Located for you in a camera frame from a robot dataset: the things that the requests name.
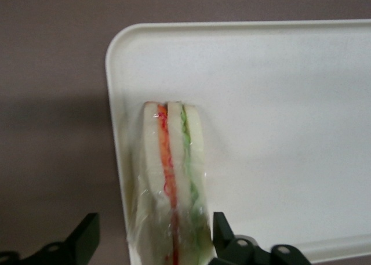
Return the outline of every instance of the wrapped sandwich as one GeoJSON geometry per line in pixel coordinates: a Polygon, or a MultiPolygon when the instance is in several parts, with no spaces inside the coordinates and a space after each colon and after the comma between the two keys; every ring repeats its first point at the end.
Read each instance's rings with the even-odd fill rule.
{"type": "Polygon", "coordinates": [[[203,265],[210,259],[203,160],[201,122],[194,106],[144,105],[129,229],[129,242],[142,265],[203,265]]]}

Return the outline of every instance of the red filling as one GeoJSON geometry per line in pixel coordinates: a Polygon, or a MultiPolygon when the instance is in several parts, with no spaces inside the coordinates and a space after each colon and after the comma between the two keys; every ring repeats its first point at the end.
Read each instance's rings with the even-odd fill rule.
{"type": "Polygon", "coordinates": [[[177,212],[177,192],[174,175],[174,166],[170,152],[170,138],[168,129],[168,110],[165,106],[158,105],[158,137],[161,152],[161,162],[163,174],[165,176],[165,185],[163,190],[170,199],[172,209],[171,229],[173,238],[173,265],[179,263],[179,214],[177,212]]]}

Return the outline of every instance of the brown background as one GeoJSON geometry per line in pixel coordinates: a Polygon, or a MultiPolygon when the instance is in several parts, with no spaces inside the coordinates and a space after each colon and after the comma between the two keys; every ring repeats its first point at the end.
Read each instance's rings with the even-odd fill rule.
{"type": "Polygon", "coordinates": [[[100,212],[90,263],[129,263],[104,69],[121,29],[367,18],[371,0],[0,0],[0,249],[25,257],[100,212]]]}

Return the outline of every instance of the white tray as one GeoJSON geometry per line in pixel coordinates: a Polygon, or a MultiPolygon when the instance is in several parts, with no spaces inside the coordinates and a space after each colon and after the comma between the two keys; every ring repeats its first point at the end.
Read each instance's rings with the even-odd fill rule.
{"type": "Polygon", "coordinates": [[[106,70],[126,222],[141,107],[181,100],[201,114],[211,217],[312,262],[371,253],[371,20],[139,24],[106,70]]]}

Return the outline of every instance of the plastic wrap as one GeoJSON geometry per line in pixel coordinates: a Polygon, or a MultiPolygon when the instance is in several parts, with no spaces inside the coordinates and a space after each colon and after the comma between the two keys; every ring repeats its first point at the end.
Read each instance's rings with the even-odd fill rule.
{"type": "Polygon", "coordinates": [[[142,265],[205,264],[213,251],[196,108],[147,102],[133,163],[136,181],[128,241],[142,265]]]}

